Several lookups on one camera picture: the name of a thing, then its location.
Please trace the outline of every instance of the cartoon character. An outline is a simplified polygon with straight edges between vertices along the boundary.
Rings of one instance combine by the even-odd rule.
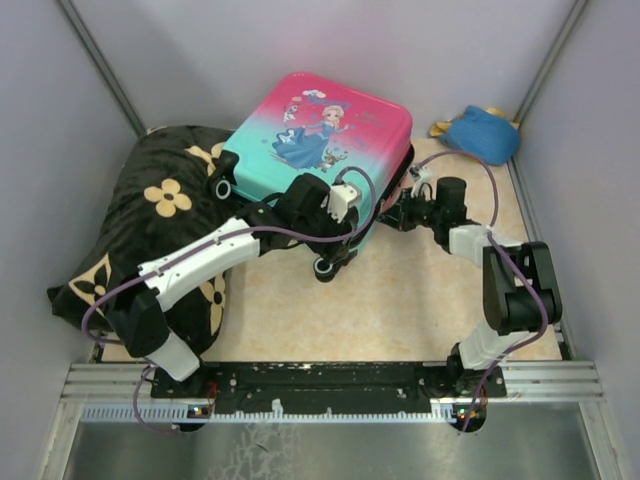
[[[277,134],[277,141],[273,143],[276,154],[293,168],[319,168],[331,134],[342,133],[350,128],[349,125],[340,128],[340,119],[343,116],[344,110],[341,106],[329,105],[322,111],[324,119],[322,122],[289,128]],[[321,127],[322,130],[317,133],[306,133],[306,129],[317,127]]]
[[[284,121],[288,122],[290,120],[295,120],[296,117],[294,113],[296,113],[297,111],[298,111],[297,105],[291,105],[289,108],[287,108],[287,110],[284,112]]]
[[[344,151],[344,155],[337,156],[331,153],[327,148],[327,150],[324,153],[324,160],[322,160],[322,162],[319,165],[320,170],[322,170],[323,172],[326,172],[331,167],[333,167],[336,163],[341,162],[345,158],[347,158],[346,150]]]

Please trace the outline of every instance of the table surface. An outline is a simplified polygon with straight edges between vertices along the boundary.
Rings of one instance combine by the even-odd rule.
[[[413,140],[416,160],[444,150],[435,139]],[[467,181],[468,214],[487,223],[491,183],[481,165],[458,155],[430,164],[436,177]],[[526,232],[506,166],[493,168],[500,195],[496,229],[513,239]],[[227,310],[205,361],[432,361],[484,321],[482,272],[433,242],[430,230],[397,232],[378,224],[369,243],[327,284],[316,280],[314,254],[274,251],[233,268]],[[103,361],[129,361],[108,346]],[[511,358],[561,358],[552,328]]]

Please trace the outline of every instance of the white wall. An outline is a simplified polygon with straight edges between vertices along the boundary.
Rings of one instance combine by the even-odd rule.
[[[640,475],[640,3],[591,2],[526,118],[518,163],[570,331]]]
[[[33,478],[69,363],[89,344],[50,315],[97,235],[134,135],[51,0],[0,14],[0,477]]]
[[[147,126],[236,127],[299,70],[407,106],[515,114],[572,0],[74,0]]]

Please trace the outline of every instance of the black cushion with flowers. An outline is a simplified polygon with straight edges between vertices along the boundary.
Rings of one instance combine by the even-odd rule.
[[[70,280],[47,291],[53,314],[77,328],[90,304],[104,295],[114,265],[138,265],[178,250],[222,225],[230,204],[206,190],[213,159],[226,130],[161,127],[140,138],[116,183],[95,246]],[[191,291],[165,313],[169,327],[196,352],[216,339],[225,305],[220,274]],[[112,331],[98,309],[91,329]]]

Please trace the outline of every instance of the black wheel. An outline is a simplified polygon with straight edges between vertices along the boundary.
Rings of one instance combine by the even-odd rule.
[[[213,185],[213,191],[217,198],[226,200],[231,195],[231,183],[224,178],[220,178]]]
[[[329,263],[322,257],[319,257],[313,262],[313,273],[315,273],[318,281],[327,283],[336,276],[336,269],[333,263]]]

